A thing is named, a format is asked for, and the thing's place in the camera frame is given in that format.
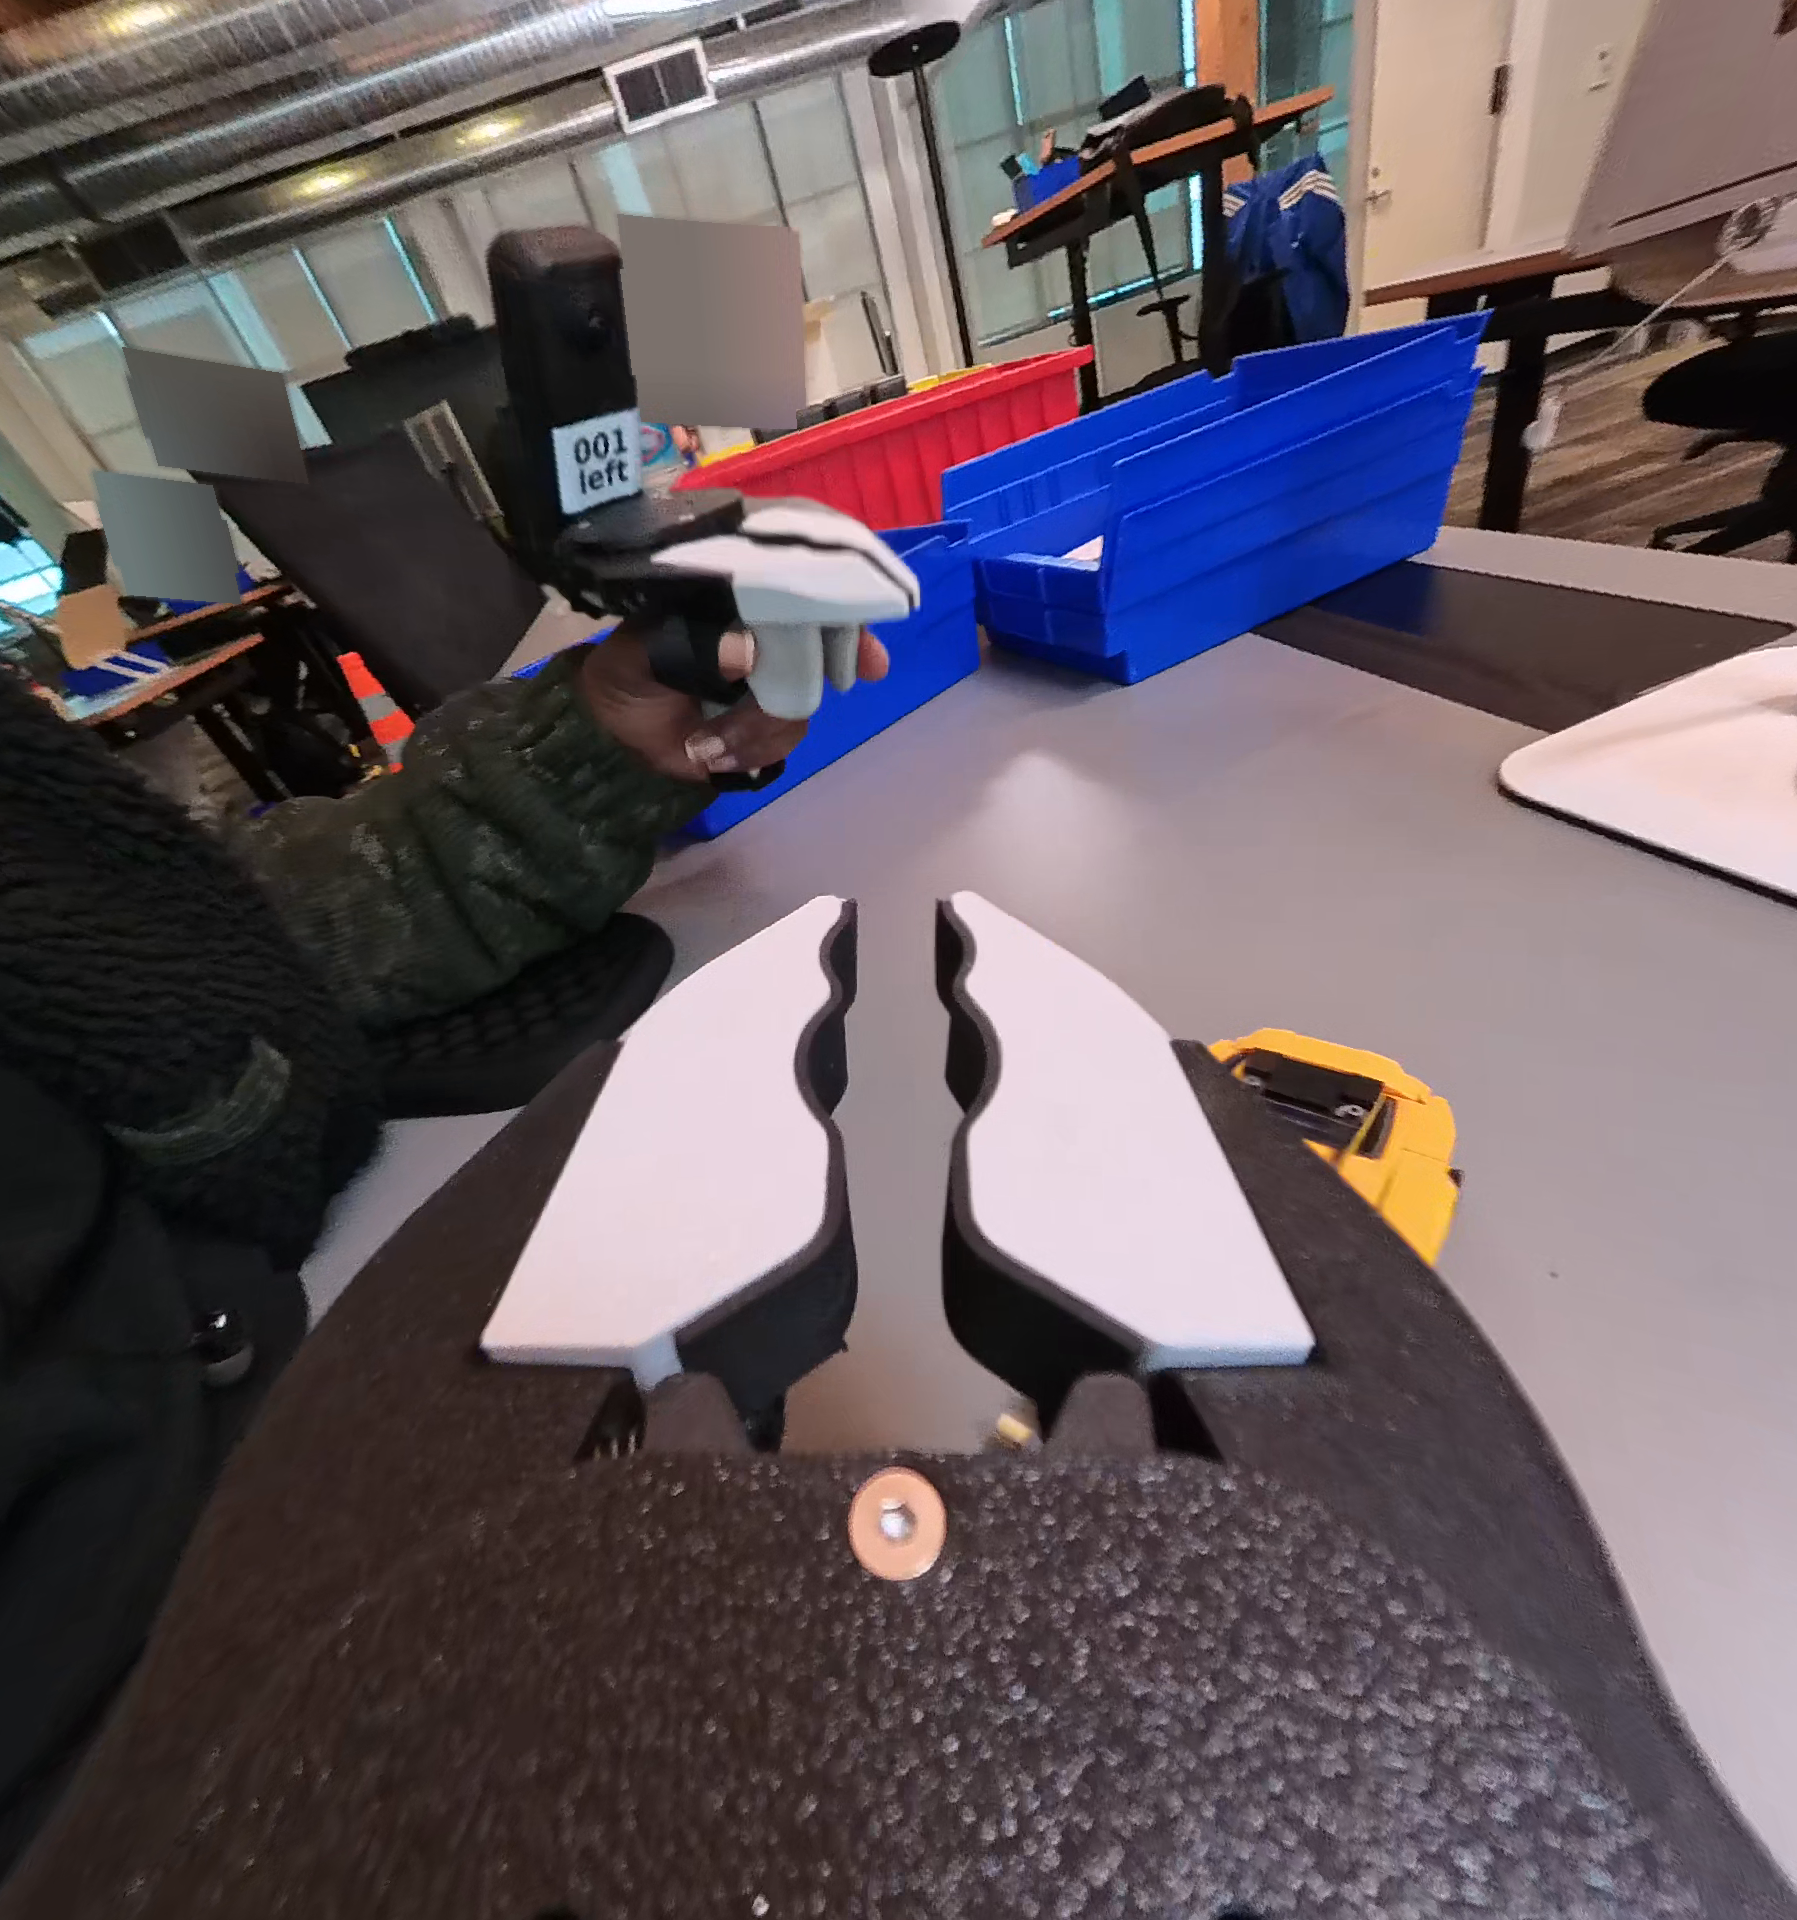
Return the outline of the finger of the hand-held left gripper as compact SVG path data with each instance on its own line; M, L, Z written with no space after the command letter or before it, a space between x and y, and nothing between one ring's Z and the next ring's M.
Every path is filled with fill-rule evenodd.
M859 519L817 502L745 502L741 537L750 542L881 555L881 539Z
M921 604L921 586L879 537L725 534L656 552L657 573L722 582L741 622L884 622Z

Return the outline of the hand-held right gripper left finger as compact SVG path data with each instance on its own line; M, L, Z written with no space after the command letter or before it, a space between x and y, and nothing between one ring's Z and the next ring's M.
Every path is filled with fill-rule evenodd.
M710 1377L753 1448L845 1345L859 1257L838 1102L859 905L818 895L704 962L611 1050L480 1333L519 1369Z

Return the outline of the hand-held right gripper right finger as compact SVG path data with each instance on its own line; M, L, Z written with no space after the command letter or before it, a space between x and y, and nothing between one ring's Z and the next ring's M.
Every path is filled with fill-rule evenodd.
M1316 1357L1267 1229L1169 1028L1103 970L978 892L935 904L933 974L960 1110L941 1309L1052 1436L1094 1377L1157 1448L1216 1448L1203 1375Z

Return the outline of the yellow lego car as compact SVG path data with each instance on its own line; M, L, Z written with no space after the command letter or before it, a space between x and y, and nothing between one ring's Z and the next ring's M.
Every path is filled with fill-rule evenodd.
M1216 1041L1209 1055L1425 1265L1438 1262L1462 1187L1444 1098L1382 1052L1279 1026Z

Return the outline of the person's left hand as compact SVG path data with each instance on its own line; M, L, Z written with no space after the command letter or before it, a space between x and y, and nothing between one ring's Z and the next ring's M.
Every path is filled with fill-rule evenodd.
M705 707L665 685L638 630L614 625L580 648L577 691L596 728L671 780L736 780L780 765L803 739L803 718L768 716L750 691Z

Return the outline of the red plastic bin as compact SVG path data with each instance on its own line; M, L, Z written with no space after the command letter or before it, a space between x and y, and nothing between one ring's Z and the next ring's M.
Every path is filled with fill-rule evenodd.
M1094 357L1094 349L1063 349L963 370L768 445L713 457L683 470L671 491L808 499L874 531L930 524L950 469L1075 420L1079 373Z

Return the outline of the white ceiling vent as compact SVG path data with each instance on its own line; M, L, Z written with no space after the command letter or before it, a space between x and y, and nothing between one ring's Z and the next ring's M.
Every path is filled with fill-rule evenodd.
M626 136L719 104L710 59L696 35L614 59L601 69L601 81Z

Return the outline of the black board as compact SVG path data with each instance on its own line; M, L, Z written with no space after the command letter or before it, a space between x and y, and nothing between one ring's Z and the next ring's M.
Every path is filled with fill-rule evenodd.
M425 469L404 430L309 449L303 469L300 484L212 487L409 716L494 680L547 612L546 591Z

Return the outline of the black floor lamp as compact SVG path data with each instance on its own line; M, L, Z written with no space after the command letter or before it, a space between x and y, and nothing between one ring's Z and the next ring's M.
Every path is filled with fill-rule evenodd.
M955 366L975 364L972 321L964 311L964 288L960 276L960 248L950 217L950 193L944 178L944 157L938 151L938 121L933 109L933 69L960 48L960 17L938 13L912 17L899 32L888 35L869 57L866 75L884 83L909 81L912 108L917 115L917 144L926 160L933 220L941 251L944 291L950 296L950 317L955 327Z

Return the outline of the blue striped garment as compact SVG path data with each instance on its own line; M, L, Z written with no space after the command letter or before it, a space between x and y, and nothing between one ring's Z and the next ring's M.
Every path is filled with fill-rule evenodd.
M1236 302L1231 357L1344 338L1350 317L1344 205L1319 156L1301 156L1221 193Z

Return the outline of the wooden standing desk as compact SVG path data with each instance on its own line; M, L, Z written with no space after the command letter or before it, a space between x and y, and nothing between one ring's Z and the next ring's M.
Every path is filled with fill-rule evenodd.
M1316 87L1256 109L1246 96L1228 92L1221 83L1170 87L1094 126L1079 148L1075 178L1009 215L987 235L982 244L1000 248L1014 267L1052 254L1063 256L1069 333L1084 354L1075 366L1081 414L1094 414L1103 406L1084 284L1091 241L1118 224L1133 224L1142 235L1157 296L1149 311L1169 327L1173 354L1169 373L1224 370L1231 364L1231 317L1243 288L1224 238L1224 168L1243 157L1256 172L1262 141L1300 126L1329 101L1331 90ZM1179 327L1182 299L1166 291L1149 227L1149 193L1173 181L1200 188L1194 339L1186 339Z

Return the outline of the white book stand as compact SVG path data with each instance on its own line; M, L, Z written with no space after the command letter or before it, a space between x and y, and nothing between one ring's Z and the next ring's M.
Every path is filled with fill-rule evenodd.
M1648 305L1797 305L1797 4L1653 4L1565 241ZM1519 747L1502 791L1797 904L1797 637Z

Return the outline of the white door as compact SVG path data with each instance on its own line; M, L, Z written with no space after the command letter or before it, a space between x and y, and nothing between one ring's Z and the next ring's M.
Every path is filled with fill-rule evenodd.
M1514 4L1380 4L1365 141L1365 302L1487 244Z

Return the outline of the black office chair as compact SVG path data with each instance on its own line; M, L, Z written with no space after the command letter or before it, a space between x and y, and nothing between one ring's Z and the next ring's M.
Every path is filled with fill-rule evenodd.
M1660 524L1653 549L1724 557L1785 537L1797 564L1797 330L1742 338L1660 373L1642 396L1653 424L1693 430L1696 458L1723 445L1774 445L1776 461L1747 503Z

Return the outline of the silver ceiling duct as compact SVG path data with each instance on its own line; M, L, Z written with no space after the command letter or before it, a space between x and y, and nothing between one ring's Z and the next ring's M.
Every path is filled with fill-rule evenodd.
M704 41L719 108L899 4L93 4L0 35L0 263L230 199L225 248L623 136L601 69Z

